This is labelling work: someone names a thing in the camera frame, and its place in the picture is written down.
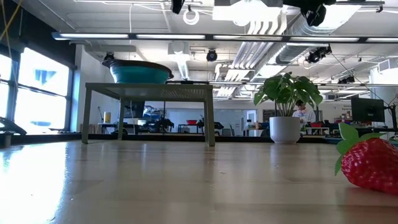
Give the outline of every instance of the chair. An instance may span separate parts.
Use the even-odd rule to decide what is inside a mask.
[[[232,128],[232,125],[229,125],[229,127],[231,128],[232,136],[235,136],[235,130]]]

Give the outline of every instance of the large bowl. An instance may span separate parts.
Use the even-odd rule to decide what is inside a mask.
[[[164,84],[173,78],[172,71],[158,63],[136,60],[105,60],[102,65],[111,70],[116,83]]]

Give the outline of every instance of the table surface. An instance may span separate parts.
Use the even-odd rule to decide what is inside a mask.
[[[397,223],[398,197],[334,175],[332,144],[93,143],[0,151],[0,223]]]
[[[86,88],[117,100],[122,97],[146,101],[204,102],[206,91],[212,90],[213,85],[86,83]]]

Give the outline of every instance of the strawberry leaf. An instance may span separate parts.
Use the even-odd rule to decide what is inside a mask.
[[[340,135],[344,140],[358,142],[358,131],[346,123],[339,123]]]
[[[341,155],[338,160],[336,161],[336,165],[335,165],[335,175],[338,174],[338,172],[341,169],[341,161],[343,160],[343,155]]]
[[[349,140],[342,140],[336,145],[337,151],[340,153],[340,155],[345,155],[349,151],[349,149],[354,146],[355,143],[356,142]]]
[[[360,142],[360,141],[366,141],[371,138],[379,138],[383,135],[385,135],[385,133],[384,134],[383,133],[367,133],[367,134],[362,135],[358,141]]]

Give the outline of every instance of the black monitor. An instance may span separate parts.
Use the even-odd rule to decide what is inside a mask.
[[[352,98],[351,107],[354,121],[385,122],[384,102],[382,100]]]

